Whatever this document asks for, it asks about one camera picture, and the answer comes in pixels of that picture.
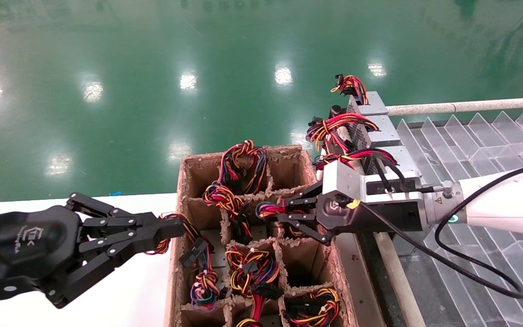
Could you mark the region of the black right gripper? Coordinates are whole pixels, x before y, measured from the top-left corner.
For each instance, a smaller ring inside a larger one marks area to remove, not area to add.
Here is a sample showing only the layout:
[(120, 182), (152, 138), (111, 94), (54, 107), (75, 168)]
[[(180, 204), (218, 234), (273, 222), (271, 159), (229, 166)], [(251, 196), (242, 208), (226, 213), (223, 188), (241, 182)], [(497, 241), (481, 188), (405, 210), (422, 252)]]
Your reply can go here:
[[(425, 229), (416, 201), (365, 203), (343, 195), (326, 196), (322, 195), (322, 182), (316, 182), (284, 199), (284, 207), (287, 211), (316, 208), (316, 216), (309, 213), (279, 213), (277, 220), (324, 246), (330, 246), (332, 234), (393, 232), (396, 229), (420, 232)], [(320, 233), (311, 227), (318, 223), (328, 232)]]

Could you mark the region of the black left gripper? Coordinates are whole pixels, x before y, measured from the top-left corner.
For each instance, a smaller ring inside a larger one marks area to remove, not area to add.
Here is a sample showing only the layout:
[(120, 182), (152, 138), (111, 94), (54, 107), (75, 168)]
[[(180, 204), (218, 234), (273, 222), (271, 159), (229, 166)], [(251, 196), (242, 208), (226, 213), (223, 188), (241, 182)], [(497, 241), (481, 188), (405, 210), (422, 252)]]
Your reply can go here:
[[(83, 231), (98, 240), (77, 245), (77, 213), (88, 216)], [(136, 254), (184, 233), (181, 218), (129, 213), (81, 193), (66, 208), (0, 214), (0, 300), (39, 291), (64, 308)]]

